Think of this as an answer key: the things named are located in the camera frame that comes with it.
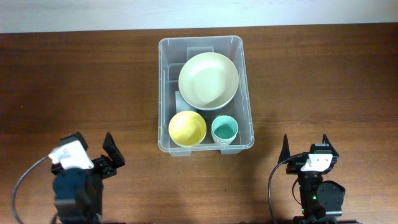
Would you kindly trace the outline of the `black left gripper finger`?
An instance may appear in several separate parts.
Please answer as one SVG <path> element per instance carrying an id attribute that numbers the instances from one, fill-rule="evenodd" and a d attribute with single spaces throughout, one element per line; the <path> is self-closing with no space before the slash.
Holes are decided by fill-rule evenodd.
<path id="1" fill-rule="evenodd" d="M 73 141 L 79 141 L 80 144 L 83 146 L 84 150 L 88 149 L 88 145 L 87 145 L 84 137 L 82 136 L 81 132 L 76 132 L 76 133 L 66 136 L 64 138 L 61 138 L 58 142 L 58 145 L 59 146 L 66 145 Z"/>
<path id="2" fill-rule="evenodd" d="M 125 165 L 125 158 L 116 146 L 116 143 L 111 133 L 106 133 L 103 143 L 103 149 L 106 151 L 108 157 L 111 159 L 113 168 L 119 168 Z"/>

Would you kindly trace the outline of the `mint green plastic cup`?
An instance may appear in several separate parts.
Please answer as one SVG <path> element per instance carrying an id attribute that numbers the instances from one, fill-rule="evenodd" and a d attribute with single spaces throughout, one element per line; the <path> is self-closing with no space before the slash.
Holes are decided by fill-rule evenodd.
<path id="1" fill-rule="evenodd" d="M 216 117 L 211 124 L 211 133 L 223 139 L 237 135 L 239 131 L 238 122 L 231 116 L 221 115 Z"/>

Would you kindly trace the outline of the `yellow small bowl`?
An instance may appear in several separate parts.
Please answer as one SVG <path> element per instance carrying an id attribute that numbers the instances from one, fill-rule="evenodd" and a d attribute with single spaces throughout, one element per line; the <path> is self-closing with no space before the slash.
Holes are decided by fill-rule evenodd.
<path id="1" fill-rule="evenodd" d="M 194 111 L 181 111 L 169 123 L 172 141 L 181 147 L 200 144 L 206 136 L 207 126 L 204 118 Z"/>

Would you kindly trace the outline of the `large cream bowl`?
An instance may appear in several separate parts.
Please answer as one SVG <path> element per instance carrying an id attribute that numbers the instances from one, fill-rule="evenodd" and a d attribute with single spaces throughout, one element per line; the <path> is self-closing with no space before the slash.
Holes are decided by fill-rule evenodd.
<path id="1" fill-rule="evenodd" d="M 239 73 L 226 56 L 205 52 L 189 59 L 178 77 L 178 89 L 192 107 L 210 101 L 228 101 L 239 86 Z"/>

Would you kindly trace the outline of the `cream plastic cup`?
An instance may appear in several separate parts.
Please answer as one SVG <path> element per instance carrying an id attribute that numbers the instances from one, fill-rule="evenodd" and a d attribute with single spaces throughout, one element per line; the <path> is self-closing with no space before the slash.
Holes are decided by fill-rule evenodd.
<path id="1" fill-rule="evenodd" d="M 220 138 L 214 133 L 212 133 L 211 135 L 212 135 L 212 138 L 214 140 L 214 143 L 217 144 L 217 145 L 222 145 L 222 146 L 230 145 L 236 138 L 236 134 L 233 135 L 231 138 L 228 138 L 228 139 Z"/>

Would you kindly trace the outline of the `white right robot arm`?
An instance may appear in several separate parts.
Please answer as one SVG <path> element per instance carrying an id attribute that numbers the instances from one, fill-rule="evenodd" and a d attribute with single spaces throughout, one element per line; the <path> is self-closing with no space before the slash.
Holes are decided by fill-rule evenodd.
<path id="1" fill-rule="evenodd" d="M 267 131 L 237 154 L 193 152 L 174 157 L 153 138 L 119 144 L 125 165 L 104 183 L 104 223 L 239 223 L 292 221 L 289 182 L 300 186 L 300 214 L 320 220 L 340 204 L 338 187 L 324 188 L 320 172 L 302 171 L 308 152 L 292 154 L 286 135 Z"/>

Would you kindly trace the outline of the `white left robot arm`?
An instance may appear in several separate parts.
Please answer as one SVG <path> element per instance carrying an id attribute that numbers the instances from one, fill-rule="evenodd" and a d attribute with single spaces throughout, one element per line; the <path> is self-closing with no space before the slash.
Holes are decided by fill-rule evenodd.
<path id="1" fill-rule="evenodd" d="M 77 132 L 59 140 L 49 154 L 55 175 L 54 204 L 62 223 L 101 223 L 103 218 L 103 180 L 117 174 L 125 159 L 110 133 L 103 149 L 107 155 L 90 159 L 88 145 Z"/>

